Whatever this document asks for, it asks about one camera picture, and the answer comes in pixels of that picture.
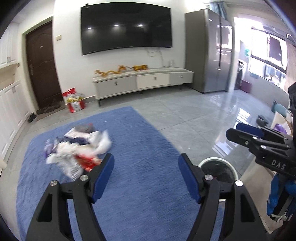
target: beige curtain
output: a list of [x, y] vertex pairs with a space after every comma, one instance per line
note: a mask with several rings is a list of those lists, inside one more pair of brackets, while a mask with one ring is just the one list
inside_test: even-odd
[[296, 82], [296, 47], [292, 44], [287, 43], [288, 51], [288, 66], [287, 66], [287, 76], [286, 83], [284, 85], [284, 90], [288, 93], [288, 88]]

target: black tv screen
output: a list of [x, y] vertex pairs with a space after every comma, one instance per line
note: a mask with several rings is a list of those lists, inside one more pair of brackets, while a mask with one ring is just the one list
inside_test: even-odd
[[113, 2], [81, 8], [82, 54], [127, 47], [172, 47], [170, 8]]

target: tv cabinet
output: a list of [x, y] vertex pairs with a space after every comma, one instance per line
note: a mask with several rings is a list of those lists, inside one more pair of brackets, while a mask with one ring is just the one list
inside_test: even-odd
[[143, 71], [128, 71], [121, 74], [111, 74], [106, 77], [96, 76], [93, 83], [96, 89], [96, 99], [100, 100], [153, 88], [192, 83], [193, 72], [181, 68], [155, 68]]

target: window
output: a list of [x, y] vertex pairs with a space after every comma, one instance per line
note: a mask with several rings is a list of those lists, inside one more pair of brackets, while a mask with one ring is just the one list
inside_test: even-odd
[[252, 29], [252, 55], [249, 71], [284, 89], [287, 70], [286, 41]]

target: silver bolt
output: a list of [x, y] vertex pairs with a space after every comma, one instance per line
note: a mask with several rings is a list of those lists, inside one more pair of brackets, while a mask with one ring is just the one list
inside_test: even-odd
[[236, 180], [235, 185], [237, 185], [238, 187], [241, 187], [243, 185], [243, 183], [241, 180]]
[[82, 175], [80, 177], [80, 180], [84, 182], [84, 181], [88, 180], [88, 178], [89, 178], [88, 175]]
[[205, 175], [205, 179], [206, 179], [207, 181], [211, 181], [211, 180], [213, 180], [214, 178], [213, 178], [212, 175], [210, 175], [210, 174], [206, 174], [206, 175]]
[[57, 184], [57, 181], [56, 181], [56, 180], [52, 180], [52, 181], [50, 182], [50, 185], [51, 185], [52, 187], [54, 187], [56, 184]]

